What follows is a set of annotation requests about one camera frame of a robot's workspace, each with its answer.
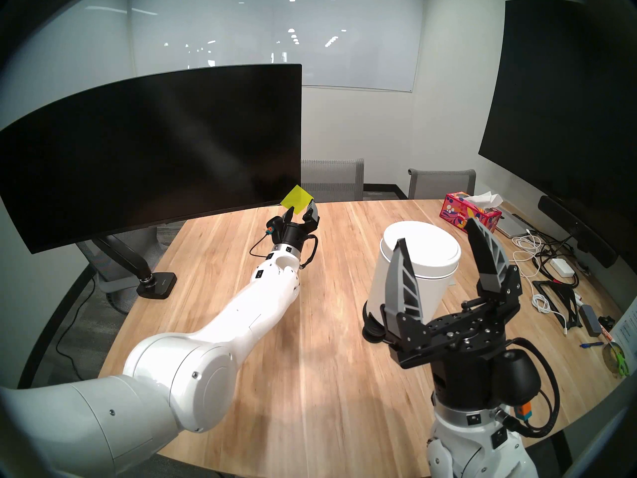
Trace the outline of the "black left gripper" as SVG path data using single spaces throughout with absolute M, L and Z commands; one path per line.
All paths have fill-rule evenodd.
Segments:
M 271 239 L 273 245 L 285 244 L 293 248 L 303 248 L 305 241 L 319 226 L 319 213 L 314 201 L 310 201 L 303 215 L 302 224 L 292 222 L 295 207 L 289 207 L 278 218 L 271 219 Z

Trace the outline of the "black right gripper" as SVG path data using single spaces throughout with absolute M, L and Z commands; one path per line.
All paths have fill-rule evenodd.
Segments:
M 405 370 L 428 364 L 438 401 L 472 412 L 497 405 L 492 389 L 495 358 L 506 349 L 505 326 L 520 310 L 522 286 L 518 266 L 484 224 L 471 217 L 465 230 L 479 274 L 477 291 L 484 298 L 424 324 L 406 239 L 399 238 L 385 278 L 381 316 L 396 363 Z

